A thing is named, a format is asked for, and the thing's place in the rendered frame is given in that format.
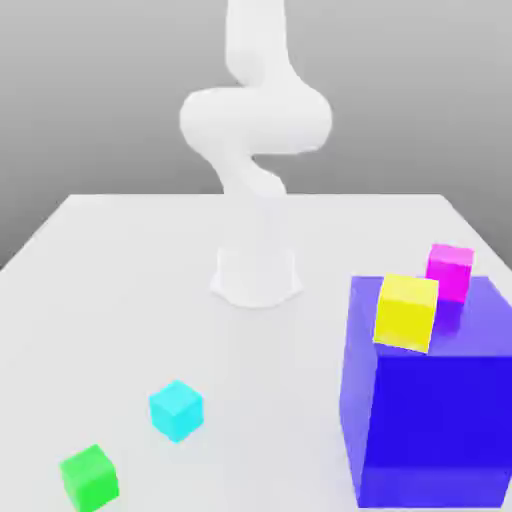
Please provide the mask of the large blue box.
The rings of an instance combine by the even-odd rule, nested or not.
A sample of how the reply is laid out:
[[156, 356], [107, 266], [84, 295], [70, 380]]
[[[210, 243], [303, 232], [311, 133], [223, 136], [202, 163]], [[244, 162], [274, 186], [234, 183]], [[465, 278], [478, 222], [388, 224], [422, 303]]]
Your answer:
[[362, 508], [498, 508], [512, 480], [512, 305], [486, 277], [439, 305], [427, 353], [373, 341], [382, 280], [351, 280], [340, 422]]

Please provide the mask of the small cyan cube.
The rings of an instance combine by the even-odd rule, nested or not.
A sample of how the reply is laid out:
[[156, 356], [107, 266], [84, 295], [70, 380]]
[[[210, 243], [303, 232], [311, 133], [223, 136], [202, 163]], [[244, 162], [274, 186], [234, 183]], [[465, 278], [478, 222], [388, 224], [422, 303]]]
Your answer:
[[202, 395], [180, 380], [174, 380], [149, 397], [153, 426], [174, 443], [179, 443], [204, 421]]

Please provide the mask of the small green cube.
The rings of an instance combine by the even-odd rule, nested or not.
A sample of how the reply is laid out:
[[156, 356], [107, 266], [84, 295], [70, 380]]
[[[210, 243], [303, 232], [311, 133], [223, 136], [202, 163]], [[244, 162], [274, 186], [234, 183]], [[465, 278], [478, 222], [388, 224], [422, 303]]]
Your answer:
[[116, 468], [98, 444], [65, 459], [59, 469], [75, 512], [96, 512], [119, 496]]

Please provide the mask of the small yellow cube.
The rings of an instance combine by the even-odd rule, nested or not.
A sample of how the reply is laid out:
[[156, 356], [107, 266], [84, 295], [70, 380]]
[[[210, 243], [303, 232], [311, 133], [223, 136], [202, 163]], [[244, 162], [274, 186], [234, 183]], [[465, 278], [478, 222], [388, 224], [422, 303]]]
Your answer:
[[373, 341], [427, 353], [438, 302], [436, 280], [388, 273], [380, 287]]

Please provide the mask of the small magenta cube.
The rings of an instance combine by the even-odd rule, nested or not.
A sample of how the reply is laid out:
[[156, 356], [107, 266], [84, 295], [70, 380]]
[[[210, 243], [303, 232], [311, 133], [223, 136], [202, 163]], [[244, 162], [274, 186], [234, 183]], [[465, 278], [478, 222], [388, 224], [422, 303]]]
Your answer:
[[425, 277], [439, 283], [439, 300], [465, 302], [473, 261], [473, 249], [447, 244], [432, 245]]

